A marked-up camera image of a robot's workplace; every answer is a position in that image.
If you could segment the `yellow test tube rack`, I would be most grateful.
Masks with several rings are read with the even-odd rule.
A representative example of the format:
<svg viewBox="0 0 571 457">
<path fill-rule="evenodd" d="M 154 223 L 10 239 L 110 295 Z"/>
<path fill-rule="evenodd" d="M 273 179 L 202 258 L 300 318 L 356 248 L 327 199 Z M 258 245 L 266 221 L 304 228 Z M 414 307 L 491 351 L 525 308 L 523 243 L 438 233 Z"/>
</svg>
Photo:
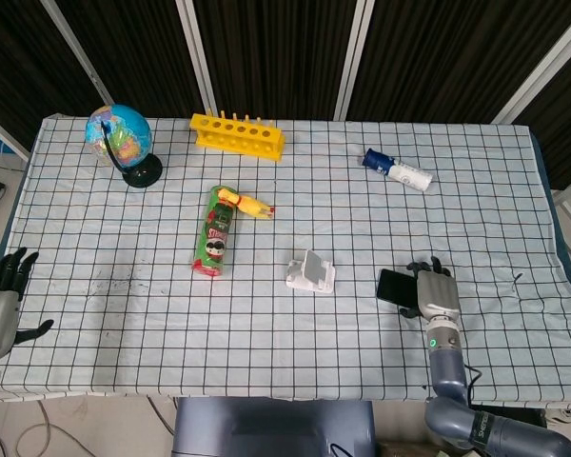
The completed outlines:
<svg viewBox="0 0 571 457">
<path fill-rule="evenodd" d="M 248 116 L 230 118 L 221 112 L 216 117 L 194 113 L 189 127 L 196 131 L 196 145 L 280 162 L 286 137 L 273 121 L 264 123 L 261 118 Z"/>
</svg>

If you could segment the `yellow rubber chicken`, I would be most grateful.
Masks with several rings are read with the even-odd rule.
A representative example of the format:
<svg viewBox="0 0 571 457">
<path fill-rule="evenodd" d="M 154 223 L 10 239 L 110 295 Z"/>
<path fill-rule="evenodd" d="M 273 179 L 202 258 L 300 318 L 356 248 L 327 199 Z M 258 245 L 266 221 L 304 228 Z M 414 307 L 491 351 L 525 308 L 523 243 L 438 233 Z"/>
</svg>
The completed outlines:
<svg viewBox="0 0 571 457">
<path fill-rule="evenodd" d="M 228 201 L 238 210 L 258 219 L 272 219 L 274 208 L 270 207 L 250 196 L 241 195 L 231 189 L 221 188 L 218 190 L 218 197 Z"/>
</svg>

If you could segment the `blue and white bottle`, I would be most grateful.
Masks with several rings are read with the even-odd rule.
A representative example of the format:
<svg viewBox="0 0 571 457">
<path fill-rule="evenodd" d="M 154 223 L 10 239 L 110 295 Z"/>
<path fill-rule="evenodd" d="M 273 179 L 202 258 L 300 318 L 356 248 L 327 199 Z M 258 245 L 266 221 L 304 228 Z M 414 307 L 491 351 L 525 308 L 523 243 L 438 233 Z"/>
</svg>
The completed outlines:
<svg viewBox="0 0 571 457">
<path fill-rule="evenodd" d="M 362 165 L 418 191 L 426 191 L 433 180 L 430 173 L 374 149 L 367 150 Z"/>
</svg>

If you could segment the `green Pringles can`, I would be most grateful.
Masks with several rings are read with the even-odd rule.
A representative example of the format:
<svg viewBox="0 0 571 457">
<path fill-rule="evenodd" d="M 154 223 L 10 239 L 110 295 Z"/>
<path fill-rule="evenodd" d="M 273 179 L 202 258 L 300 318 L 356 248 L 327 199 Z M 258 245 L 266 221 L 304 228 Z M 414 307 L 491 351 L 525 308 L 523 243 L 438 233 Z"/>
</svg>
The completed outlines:
<svg viewBox="0 0 571 457">
<path fill-rule="evenodd" d="M 235 206 L 219 196 L 227 187 L 216 186 L 210 191 L 202 230 L 199 234 L 192 269 L 207 276 L 222 274 L 228 233 Z"/>
</svg>

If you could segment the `small desk globe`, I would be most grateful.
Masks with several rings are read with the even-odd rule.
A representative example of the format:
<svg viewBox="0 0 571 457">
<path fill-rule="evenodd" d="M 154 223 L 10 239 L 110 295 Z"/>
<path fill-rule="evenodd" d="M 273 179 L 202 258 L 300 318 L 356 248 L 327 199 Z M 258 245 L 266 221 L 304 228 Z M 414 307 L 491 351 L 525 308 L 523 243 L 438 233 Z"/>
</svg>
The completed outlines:
<svg viewBox="0 0 571 457">
<path fill-rule="evenodd" d="M 152 153 L 149 123 L 128 106 L 106 105 L 94 111 L 86 122 L 85 149 L 101 165 L 120 172 L 130 187 L 147 188 L 162 175 L 162 163 Z"/>
</svg>

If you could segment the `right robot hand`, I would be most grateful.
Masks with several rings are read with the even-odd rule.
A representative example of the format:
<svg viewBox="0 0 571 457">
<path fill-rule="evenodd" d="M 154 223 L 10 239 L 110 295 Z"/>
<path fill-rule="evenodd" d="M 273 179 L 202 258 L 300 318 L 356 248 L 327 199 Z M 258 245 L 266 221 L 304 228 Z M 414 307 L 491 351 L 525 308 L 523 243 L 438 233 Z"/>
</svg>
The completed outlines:
<svg viewBox="0 0 571 457">
<path fill-rule="evenodd" d="M 408 319 L 423 317 L 431 321 L 446 317 L 455 322 L 460 318 L 461 305 L 455 278 L 450 270 L 436 257 L 431 263 L 413 261 L 406 266 L 416 280 L 416 305 L 399 307 L 399 313 Z"/>
</svg>

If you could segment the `white phone stand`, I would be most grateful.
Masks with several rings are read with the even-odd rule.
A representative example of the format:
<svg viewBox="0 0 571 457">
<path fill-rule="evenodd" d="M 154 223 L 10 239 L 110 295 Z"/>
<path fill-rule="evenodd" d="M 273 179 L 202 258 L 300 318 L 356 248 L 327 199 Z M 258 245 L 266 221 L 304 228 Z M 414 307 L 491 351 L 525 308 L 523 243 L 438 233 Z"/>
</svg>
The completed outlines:
<svg viewBox="0 0 571 457">
<path fill-rule="evenodd" d="M 289 262 L 285 283 L 293 289 L 330 294 L 334 290 L 335 274 L 336 270 L 329 261 L 307 249 L 302 260 Z"/>
</svg>

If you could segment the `white checkered tablecloth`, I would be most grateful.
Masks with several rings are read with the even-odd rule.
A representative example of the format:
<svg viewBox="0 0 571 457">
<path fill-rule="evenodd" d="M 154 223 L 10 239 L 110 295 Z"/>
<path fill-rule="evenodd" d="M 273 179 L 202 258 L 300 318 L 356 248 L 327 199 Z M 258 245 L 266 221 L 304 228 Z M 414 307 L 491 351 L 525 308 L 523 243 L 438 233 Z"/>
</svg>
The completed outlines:
<svg viewBox="0 0 571 457">
<path fill-rule="evenodd" d="M 0 361 L 0 400 L 123 393 L 417 400 L 424 322 L 378 300 L 384 268 L 436 256 L 461 297 L 475 401 L 571 405 L 570 271 L 530 130 L 510 125 L 284 121 L 280 162 L 196 145 L 155 119 L 161 178 L 128 187 L 86 151 L 85 120 L 36 135 L 6 234 L 38 251 L 20 324 L 43 337 Z M 374 149 L 433 177 L 418 191 L 362 165 Z M 213 187 L 235 207 L 222 274 L 192 269 Z M 311 249 L 334 290 L 286 285 Z"/>
</svg>

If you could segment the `black smartphone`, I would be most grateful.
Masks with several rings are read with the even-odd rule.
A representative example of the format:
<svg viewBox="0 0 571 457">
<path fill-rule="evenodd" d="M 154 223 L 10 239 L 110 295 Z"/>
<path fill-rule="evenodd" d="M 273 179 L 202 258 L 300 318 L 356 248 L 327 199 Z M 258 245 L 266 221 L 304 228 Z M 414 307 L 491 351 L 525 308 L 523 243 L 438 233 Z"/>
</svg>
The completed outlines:
<svg viewBox="0 0 571 457">
<path fill-rule="evenodd" d="M 384 268 L 381 270 L 376 296 L 399 307 L 416 308 L 417 281 L 413 276 Z"/>
</svg>

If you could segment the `grey-blue robot torso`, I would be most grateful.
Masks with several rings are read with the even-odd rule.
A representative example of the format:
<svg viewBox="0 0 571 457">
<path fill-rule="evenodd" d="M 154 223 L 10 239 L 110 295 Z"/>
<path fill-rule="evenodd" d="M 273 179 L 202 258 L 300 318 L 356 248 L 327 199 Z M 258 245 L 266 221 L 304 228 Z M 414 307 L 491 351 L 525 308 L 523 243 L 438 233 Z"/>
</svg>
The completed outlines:
<svg viewBox="0 0 571 457">
<path fill-rule="evenodd" d="M 171 457 L 376 457 L 372 404 L 180 398 Z"/>
</svg>

